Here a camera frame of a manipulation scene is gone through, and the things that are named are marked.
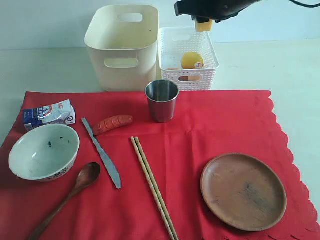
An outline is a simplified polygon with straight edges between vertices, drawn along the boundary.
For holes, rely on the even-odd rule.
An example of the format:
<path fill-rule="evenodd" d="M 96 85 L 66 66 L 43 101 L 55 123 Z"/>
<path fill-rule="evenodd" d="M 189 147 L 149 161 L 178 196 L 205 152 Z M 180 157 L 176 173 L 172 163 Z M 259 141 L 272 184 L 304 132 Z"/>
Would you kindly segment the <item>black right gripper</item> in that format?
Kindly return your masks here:
<path fill-rule="evenodd" d="M 174 4 L 176 16 L 189 15 L 193 21 L 219 23 L 236 17 L 254 0 L 181 0 Z"/>

